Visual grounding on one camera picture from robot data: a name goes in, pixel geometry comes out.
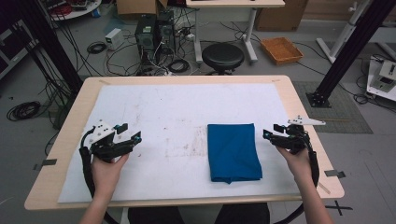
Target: white paper sheet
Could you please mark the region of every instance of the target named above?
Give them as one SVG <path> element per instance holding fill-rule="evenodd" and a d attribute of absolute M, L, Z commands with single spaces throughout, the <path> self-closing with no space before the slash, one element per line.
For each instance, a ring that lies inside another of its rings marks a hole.
<path fill-rule="evenodd" d="M 272 131 L 274 123 L 288 120 L 274 84 L 104 86 L 84 133 L 99 119 L 129 124 L 115 142 L 142 132 L 143 141 L 124 165 L 113 201 L 299 195 L 285 160 L 262 138 L 262 129 Z M 262 180 L 231 185 L 210 181 L 209 123 L 254 123 Z M 76 146 L 59 203 L 90 200 Z"/>

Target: white desk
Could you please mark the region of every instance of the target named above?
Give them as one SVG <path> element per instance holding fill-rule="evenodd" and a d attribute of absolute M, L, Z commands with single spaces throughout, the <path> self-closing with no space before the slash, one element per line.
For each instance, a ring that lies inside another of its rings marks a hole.
<path fill-rule="evenodd" d="M 80 17 L 94 11 L 96 8 L 100 6 L 101 2 L 102 0 L 95 0 L 94 2 L 89 1 L 87 5 L 87 9 L 85 10 L 73 10 L 72 12 L 70 12 L 70 14 L 67 14 L 65 16 L 53 15 L 51 17 L 54 21 L 65 21 L 65 20 L 74 19 L 76 17 Z"/>
<path fill-rule="evenodd" d="M 190 85 L 190 84 L 251 84 L 271 83 L 276 86 L 279 97 L 289 118 L 296 115 L 307 116 L 304 107 L 294 90 L 291 81 L 286 76 L 229 76 L 229 77 L 90 77 L 85 80 L 76 101 L 62 127 L 49 156 L 48 160 L 57 160 L 54 165 L 44 166 L 26 199 L 25 208 L 28 210 L 83 208 L 88 203 L 58 203 L 67 169 L 84 131 L 86 121 L 90 117 L 95 101 L 103 86 L 107 85 Z M 305 126 L 311 137 L 311 144 L 318 153 L 320 168 L 318 193 L 322 198 L 341 198 L 344 190 L 336 176 L 327 177 L 326 170 L 332 170 L 332 165 L 327 157 L 322 144 L 318 139 L 313 126 Z M 112 202 L 110 206 L 161 206 L 182 204 L 209 204 L 209 203 L 254 203 L 270 201 L 301 200 L 300 195 L 259 195 L 244 197 L 213 197 L 196 199 L 174 199 L 174 200 L 137 200 Z"/>
<path fill-rule="evenodd" d="M 195 11 L 195 60 L 201 63 L 202 51 L 199 39 L 198 21 L 248 21 L 247 33 L 243 35 L 243 42 L 247 48 L 251 63 L 258 61 L 250 42 L 254 20 L 258 7 L 283 7 L 282 0 L 215 0 L 215 1 L 186 1 L 188 7 L 199 8 Z"/>

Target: wire bundle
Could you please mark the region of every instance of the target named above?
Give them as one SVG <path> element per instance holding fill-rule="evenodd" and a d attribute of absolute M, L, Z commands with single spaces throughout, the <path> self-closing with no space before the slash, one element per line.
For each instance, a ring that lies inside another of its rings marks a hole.
<path fill-rule="evenodd" d="M 35 118 L 35 115 L 38 113 L 40 107 L 41 104 L 38 101 L 16 105 L 7 112 L 7 119 L 17 121 L 21 119 Z"/>
<path fill-rule="evenodd" d="M 96 41 L 96 42 L 91 43 L 87 47 L 87 51 L 90 54 L 98 54 L 98 53 L 104 51 L 106 48 L 107 48 L 107 45 L 105 42 Z"/>
<path fill-rule="evenodd" d="M 189 68 L 190 68 L 189 63 L 186 60 L 181 60 L 181 59 L 174 60 L 168 64 L 169 71 L 173 73 L 182 73 L 187 71 Z"/>

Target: cardboard box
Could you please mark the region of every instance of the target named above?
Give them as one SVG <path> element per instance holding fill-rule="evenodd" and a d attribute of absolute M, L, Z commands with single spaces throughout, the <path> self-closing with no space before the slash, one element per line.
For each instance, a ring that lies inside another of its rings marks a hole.
<path fill-rule="evenodd" d="M 157 14 L 168 0 L 117 0 L 117 11 L 124 20 L 136 21 L 142 14 Z"/>
<path fill-rule="evenodd" d="M 356 0 L 309 0 L 303 19 L 349 21 L 354 13 L 354 11 L 349 11 L 349 8 L 353 7 L 354 2 L 356 2 Z M 395 20 L 396 7 L 389 13 L 385 21 Z"/>
<path fill-rule="evenodd" d="M 284 0 L 284 7 L 263 8 L 256 18 L 258 31 L 296 31 L 308 0 Z"/>

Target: black tape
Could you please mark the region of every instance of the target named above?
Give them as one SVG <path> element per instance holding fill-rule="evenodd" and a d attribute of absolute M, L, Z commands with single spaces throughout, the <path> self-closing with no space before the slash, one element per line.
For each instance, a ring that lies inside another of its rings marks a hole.
<path fill-rule="evenodd" d="M 41 166 L 45 166 L 45 165 L 55 165 L 56 164 L 56 159 L 53 160 L 44 160 L 43 163 L 41 163 Z"/>
<path fill-rule="evenodd" d="M 337 170 L 325 171 L 326 176 L 337 176 L 339 179 L 346 177 L 344 171 L 338 172 Z"/>
<path fill-rule="evenodd" d="M 335 200 L 335 206 L 333 206 L 333 205 L 326 205 L 325 207 L 326 207 L 326 208 L 331 208 L 331 209 L 337 209 L 337 210 L 338 210 L 338 214 L 340 214 L 340 216 L 343 215 L 343 212 L 341 211 L 341 210 L 343 210 L 343 209 L 344 209 L 344 210 L 353 210 L 353 208 L 351 208 L 351 207 L 340 206 L 336 200 Z"/>

